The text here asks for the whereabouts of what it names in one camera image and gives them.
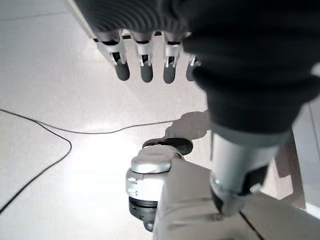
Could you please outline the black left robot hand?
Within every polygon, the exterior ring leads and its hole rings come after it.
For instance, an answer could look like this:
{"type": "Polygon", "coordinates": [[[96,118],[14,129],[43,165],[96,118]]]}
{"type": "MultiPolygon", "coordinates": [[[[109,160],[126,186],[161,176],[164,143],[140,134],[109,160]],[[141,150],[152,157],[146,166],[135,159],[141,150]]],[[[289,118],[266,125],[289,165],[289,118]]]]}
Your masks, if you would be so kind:
{"type": "Polygon", "coordinates": [[[78,0],[98,39],[127,29],[188,33],[186,53],[206,92],[213,132],[210,185],[217,209],[238,212],[320,93],[317,0],[78,0]]]}

